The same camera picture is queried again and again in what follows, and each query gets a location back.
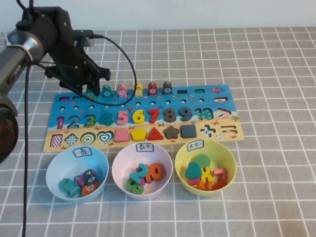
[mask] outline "robotic arm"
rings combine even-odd
[[[18,138],[17,110],[7,95],[27,65],[39,63],[48,53],[55,66],[47,67],[45,75],[57,75],[63,79],[61,87],[78,92],[86,84],[99,95],[100,78],[110,80],[110,70],[96,65],[84,51],[84,46],[93,45],[93,35],[91,30],[73,30],[68,12],[60,7],[24,9],[7,37],[9,45],[0,53],[0,163]]]

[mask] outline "table surface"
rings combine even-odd
[[[98,33],[128,52],[144,86],[155,81],[162,87],[170,80],[173,86],[231,87],[245,134],[244,141],[224,143],[236,158],[236,178],[220,195],[204,198],[186,191],[174,173],[158,197],[134,201],[109,175],[105,192],[93,202],[63,202],[45,182],[55,155],[42,150],[52,101],[66,90],[33,67],[28,237],[316,236],[316,27]],[[95,43],[87,52],[112,70],[107,84],[131,88],[133,77],[123,55],[110,43]],[[19,236],[22,226],[24,80],[25,73],[9,94],[19,111],[20,136],[0,165],[2,237]],[[165,146],[173,159],[180,147]],[[110,164],[118,151],[105,151]]]

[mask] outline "bowl label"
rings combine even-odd
[[[188,152],[204,147],[204,140],[196,140],[188,143]]]
[[[77,149],[73,150],[73,153],[74,153],[75,157],[77,157],[77,158],[92,155],[92,151],[89,147],[77,148]]]
[[[136,144],[137,152],[154,152],[154,145],[152,143],[137,143]]]

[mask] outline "white bowl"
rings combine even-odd
[[[125,188],[125,183],[132,172],[136,172],[139,163],[151,165],[161,163],[164,166],[163,179],[153,181],[144,185],[144,192],[141,195],[130,193]],[[156,197],[162,192],[172,175],[173,165],[168,152],[153,143],[131,144],[122,149],[115,157],[112,165],[112,175],[116,185],[128,196],[137,200],[147,200]]]
[[[70,197],[62,189],[60,181],[64,178],[74,180],[74,177],[82,175],[88,169],[96,171],[97,179],[101,185],[87,196]],[[64,150],[52,160],[46,172],[46,183],[55,196],[70,203],[80,204],[92,201],[102,192],[108,173],[108,159],[99,149],[90,146],[77,146]]]

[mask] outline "wooden puzzle board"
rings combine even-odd
[[[96,100],[117,104],[127,100],[127,98],[118,98],[115,90],[112,93],[113,97],[110,99],[104,99],[100,93]],[[171,95],[163,95],[162,88],[158,88],[157,96],[148,96],[148,90],[144,89],[143,94],[144,96],[134,97],[123,107],[107,108],[78,97],[74,93],[57,94],[51,111],[44,152],[57,153],[70,146],[79,145],[91,145],[99,149],[125,147],[134,143],[130,132],[138,127],[144,129],[147,136],[155,127],[164,136],[163,140],[151,141],[158,145],[184,144],[192,139],[210,139],[219,142],[244,139],[228,85],[174,87]],[[192,111],[191,119],[186,122],[181,121],[179,114],[179,110],[183,107],[188,107]],[[164,120],[164,110],[168,108],[175,111],[175,122],[169,123]],[[149,109],[159,109],[155,123],[150,123],[152,115],[148,114]],[[133,122],[132,117],[136,110],[144,111],[143,124],[138,125]],[[126,125],[117,125],[119,111],[128,111]],[[100,125],[100,118],[104,113],[111,113],[112,125]],[[177,139],[165,137],[163,131],[170,125],[180,130],[181,126],[187,124],[195,125],[196,138],[182,138],[181,132]],[[114,142],[118,128],[128,129],[129,142]]]

